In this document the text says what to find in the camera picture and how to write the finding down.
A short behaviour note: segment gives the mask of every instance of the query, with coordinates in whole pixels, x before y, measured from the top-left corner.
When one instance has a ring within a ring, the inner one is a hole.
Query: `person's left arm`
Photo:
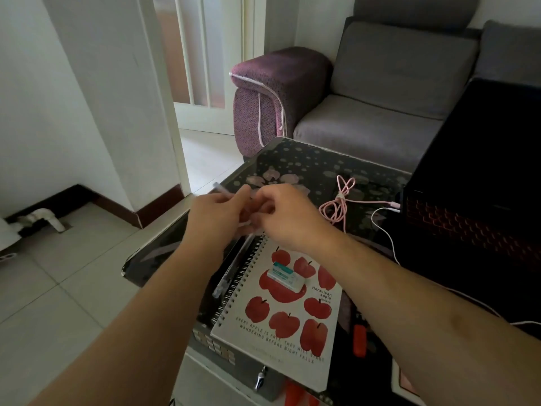
[[[249,186],[230,200],[197,197],[179,248],[30,405],[167,405],[203,292],[249,199]]]

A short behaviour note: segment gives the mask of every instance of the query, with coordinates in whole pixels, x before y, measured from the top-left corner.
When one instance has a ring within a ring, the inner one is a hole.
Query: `person's right arm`
[[[356,242],[290,185],[254,202],[254,227],[328,269],[427,405],[540,403],[541,341]]]

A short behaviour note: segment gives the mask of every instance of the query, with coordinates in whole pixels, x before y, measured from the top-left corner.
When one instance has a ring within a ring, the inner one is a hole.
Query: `coffee table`
[[[278,137],[240,166],[222,184],[229,191],[236,192],[243,184],[250,184],[256,191],[262,185],[294,182],[299,190],[304,191],[310,200],[319,206],[336,196],[337,174],[346,180],[354,177],[356,185],[348,198],[364,201],[394,201],[409,179],[409,174],[404,171]],[[348,204],[346,231],[379,252],[392,256],[389,239],[375,231],[370,221],[375,208],[370,204]],[[126,279],[139,286],[145,284],[182,240],[187,216],[188,213],[180,217],[128,259],[122,271]],[[376,217],[376,221],[380,223],[384,219],[385,214]],[[212,292],[230,265],[231,257],[237,252],[236,248],[238,244],[234,242],[228,246],[224,252],[224,263],[209,282],[199,308],[198,323],[194,326],[198,336],[207,334],[212,327],[210,319],[219,305],[219,302],[212,298]],[[351,316],[355,317],[355,307],[351,308]],[[356,404],[361,401],[359,396],[366,400],[369,397],[377,398],[378,403],[386,401],[386,397],[390,402],[402,402],[401,398],[390,391],[389,352],[374,334],[369,334],[369,340],[371,352],[366,359],[355,358],[351,350],[351,335],[337,327],[329,383],[325,392],[328,403]],[[248,386],[252,385],[250,382],[255,382],[257,372],[262,367],[260,363],[240,355],[236,365],[232,365],[207,348],[204,339],[202,345],[194,336],[189,346]],[[283,376],[277,375],[268,373],[259,394],[270,399],[276,396],[283,385]],[[360,385],[364,387],[362,395],[359,392]]]

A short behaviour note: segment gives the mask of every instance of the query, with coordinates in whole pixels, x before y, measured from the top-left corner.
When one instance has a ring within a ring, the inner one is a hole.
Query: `baseboard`
[[[183,199],[184,194],[182,193],[180,184],[177,184],[137,212],[130,211],[124,206],[117,204],[115,201],[101,195],[98,195],[92,202],[120,219],[132,224],[136,228],[142,229]]]
[[[81,208],[83,205],[92,202],[97,197],[98,195],[95,192],[89,190],[83,185],[73,185],[64,191],[60,191],[58,194],[48,197],[37,204],[31,205],[28,208],[24,208],[23,210],[10,215],[9,217],[5,218],[5,220],[9,224],[12,224],[13,222],[17,222],[18,217],[28,215],[29,213],[40,208],[50,209],[57,218],[63,218],[76,209]],[[29,237],[47,225],[47,221],[41,219],[33,224],[30,228],[24,228],[19,232],[19,235],[23,238]]]
[[[18,217],[28,215],[29,213],[40,208],[50,209],[57,218],[63,218],[76,209],[81,208],[83,205],[93,202],[100,208],[112,213],[116,217],[119,217],[136,228],[142,229],[156,220],[156,218],[158,218],[160,215],[170,210],[174,205],[178,204],[183,199],[184,194],[182,193],[180,184],[177,184],[169,191],[154,199],[150,204],[139,209],[137,212],[133,212],[126,207],[117,204],[115,201],[95,193],[89,188],[77,184],[59,192],[58,194],[48,197],[37,204],[24,208],[23,210],[5,218],[5,220],[9,224],[17,222]],[[19,232],[19,235],[23,238],[29,237],[46,225],[46,221],[39,220],[30,228],[24,228]]]

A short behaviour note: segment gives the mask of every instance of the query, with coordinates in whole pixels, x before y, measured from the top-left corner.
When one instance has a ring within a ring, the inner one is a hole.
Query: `eraser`
[[[299,293],[305,282],[302,276],[279,262],[274,262],[272,268],[267,272],[267,276],[294,293]]]

